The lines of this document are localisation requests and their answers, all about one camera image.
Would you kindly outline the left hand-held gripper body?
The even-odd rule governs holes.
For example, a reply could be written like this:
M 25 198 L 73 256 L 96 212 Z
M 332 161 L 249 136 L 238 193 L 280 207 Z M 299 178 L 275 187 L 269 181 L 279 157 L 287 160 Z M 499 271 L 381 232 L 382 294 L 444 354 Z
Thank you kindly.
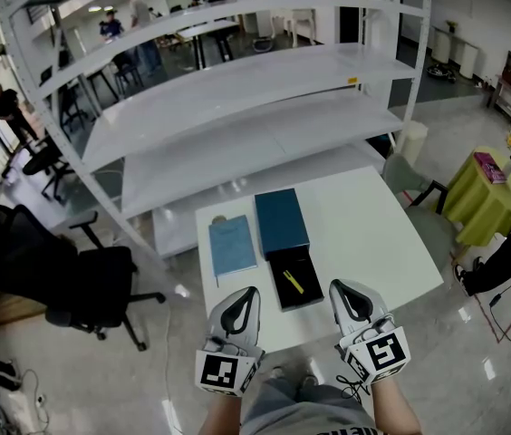
M 258 289 L 249 286 L 213 308 L 205 344 L 196 352 L 198 388 L 232 397 L 245 394 L 265 355 L 258 346 L 260 307 Z

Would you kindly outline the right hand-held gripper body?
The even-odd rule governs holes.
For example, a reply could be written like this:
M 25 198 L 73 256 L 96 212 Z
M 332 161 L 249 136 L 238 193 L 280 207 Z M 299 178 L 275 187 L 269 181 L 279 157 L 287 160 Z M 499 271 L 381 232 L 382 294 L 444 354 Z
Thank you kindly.
M 329 296 L 342 338 L 335 346 L 360 382 L 371 385 L 403 370 L 411 359 L 406 334 L 382 296 L 352 280 L 332 280 Z

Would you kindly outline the dark teal sliding box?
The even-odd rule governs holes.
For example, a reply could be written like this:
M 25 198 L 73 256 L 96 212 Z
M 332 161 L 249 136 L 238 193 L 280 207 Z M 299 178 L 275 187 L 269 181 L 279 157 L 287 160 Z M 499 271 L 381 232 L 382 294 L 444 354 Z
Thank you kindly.
M 262 255 L 270 266 L 280 309 L 288 312 L 322 302 L 323 290 L 295 190 L 255 195 L 255 212 Z M 285 270 L 303 287 L 302 295 L 284 277 Z

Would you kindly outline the person's right forearm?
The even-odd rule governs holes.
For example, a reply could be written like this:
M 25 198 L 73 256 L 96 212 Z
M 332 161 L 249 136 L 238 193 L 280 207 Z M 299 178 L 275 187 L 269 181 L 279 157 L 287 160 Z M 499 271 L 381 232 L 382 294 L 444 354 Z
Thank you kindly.
M 393 378 L 371 385 L 374 421 L 387 435 L 422 435 L 419 420 Z

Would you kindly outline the person's left forearm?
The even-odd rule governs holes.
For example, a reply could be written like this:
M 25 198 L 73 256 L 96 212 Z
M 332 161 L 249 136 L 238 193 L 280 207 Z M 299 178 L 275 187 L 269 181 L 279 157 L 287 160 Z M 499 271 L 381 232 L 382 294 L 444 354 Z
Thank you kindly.
M 198 435 L 239 435 L 242 399 L 217 393 Z

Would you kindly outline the blue notebook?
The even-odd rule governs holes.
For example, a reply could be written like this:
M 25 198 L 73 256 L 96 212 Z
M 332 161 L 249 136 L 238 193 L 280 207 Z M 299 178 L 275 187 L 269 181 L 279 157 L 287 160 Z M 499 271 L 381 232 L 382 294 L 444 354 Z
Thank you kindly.
M 217 286 L 221 276 L 257 267 L 246 215 L 214 222 L 208 233 Z

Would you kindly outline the person's grey trousers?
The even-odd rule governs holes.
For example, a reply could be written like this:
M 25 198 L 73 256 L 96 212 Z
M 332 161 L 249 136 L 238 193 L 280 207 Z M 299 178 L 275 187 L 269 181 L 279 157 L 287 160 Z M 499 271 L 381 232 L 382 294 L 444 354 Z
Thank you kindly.
M 330 385 L 297 388 L 286 378 L 261 384 L 240 435 L 381 435 L 368 412 Z

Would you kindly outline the round table with green cloth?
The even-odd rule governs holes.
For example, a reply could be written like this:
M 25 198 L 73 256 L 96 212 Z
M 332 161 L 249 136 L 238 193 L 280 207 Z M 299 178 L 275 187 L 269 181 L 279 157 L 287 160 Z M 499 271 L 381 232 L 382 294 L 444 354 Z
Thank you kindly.
M 460 226 L 456 241 L 485 247 L 495 234 L 511 231 L 511 174 L 505 183 L 490 182 L 469 154 L 448 184 L 442 215 Z

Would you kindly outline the white trash bin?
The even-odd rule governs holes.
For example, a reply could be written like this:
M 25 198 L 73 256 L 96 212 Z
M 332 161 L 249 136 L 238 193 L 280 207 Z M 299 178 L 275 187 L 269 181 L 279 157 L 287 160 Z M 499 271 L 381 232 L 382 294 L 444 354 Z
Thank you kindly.
M 428 131 L 428 128 L 423 123 L 411 121 L 397 141 L 397 152 L 402 155 L 411 166 L 415 165 L 419 157 L 428 136 Z

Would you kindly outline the pink book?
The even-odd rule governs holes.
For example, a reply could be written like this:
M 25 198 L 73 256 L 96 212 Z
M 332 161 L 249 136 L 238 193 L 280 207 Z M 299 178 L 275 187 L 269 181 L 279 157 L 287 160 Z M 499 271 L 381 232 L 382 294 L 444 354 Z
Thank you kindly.
M 490 153 L 477 151 L 473 154 L 473 157 L 491 184 L 506 183 L 506 175 L 497 165 Z

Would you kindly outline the large black office chair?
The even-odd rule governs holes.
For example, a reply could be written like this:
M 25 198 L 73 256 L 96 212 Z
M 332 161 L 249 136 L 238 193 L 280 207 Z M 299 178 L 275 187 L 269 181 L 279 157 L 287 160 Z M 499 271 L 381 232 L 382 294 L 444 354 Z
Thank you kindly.
M 135 294 L 139 272 L 126 246 L 103 246 L 91 230 L 98 214 L 74 223 L 95 247 L 80 251 L 54 235 L 25 206 L 0 205 L 0 292 L 33 300 L 45 307 L 48 323 L 95 334 L 124 326 L 136 348 L 147 345 L 134 332 L 130 304 L 165 303 L 161 292 Z

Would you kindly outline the white metal shelving rack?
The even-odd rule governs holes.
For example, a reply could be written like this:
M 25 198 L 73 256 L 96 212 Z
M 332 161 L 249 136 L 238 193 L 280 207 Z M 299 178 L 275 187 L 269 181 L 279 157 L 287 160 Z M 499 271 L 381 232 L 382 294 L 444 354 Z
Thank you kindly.
M 147 211 L 348 143 L 405 131 L 411 116 L 392 114 L 367 92 L 377 82 L 419 83 L 408 66 L 365 44 L 338 43 L 254 55 L 193 72 L 103 111 L 83 153 L 58 121 L 58 93 L 102 58 L 179 28 L 202 29 L 228 15 L 322 5 L 413 15 L 398 0 L 228 0 L 161 17 L 107 43 L 37 85 L 14 16 L 30 0 L 0 1 L 0 25 L 24 93 L 57 149 L 105 211 L 137 245 L 130 220 Z

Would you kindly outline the wooden platform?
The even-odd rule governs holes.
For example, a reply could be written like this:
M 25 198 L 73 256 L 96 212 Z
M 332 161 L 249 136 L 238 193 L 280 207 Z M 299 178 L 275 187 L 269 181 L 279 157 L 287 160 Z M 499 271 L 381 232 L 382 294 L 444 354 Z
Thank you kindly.
M 0 292 L 0 326 L 44 314 L 46 306 L 34 300 Z

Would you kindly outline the small black office chair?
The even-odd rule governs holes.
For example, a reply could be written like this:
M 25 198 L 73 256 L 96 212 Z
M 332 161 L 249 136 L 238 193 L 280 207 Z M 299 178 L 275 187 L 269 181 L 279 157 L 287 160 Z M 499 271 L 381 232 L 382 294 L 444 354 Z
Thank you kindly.
M 74 171 L 70 167 L 70 164 L 63 159 L 63 154 L 50 136 L 46 136 L 41 143 L 43 147 L 23 166 L 22 172 L 28 177 L 42 171 L 49 171 L 52 173 L 50 180 L 42 189 L 41 195 L 46 199 L 50 199 L 47 195 L 47 189 L 52 187 L 52 198 L 62 203 L 63 199 L 59 194 L 60 184 L 65 176 L 72 175 Z

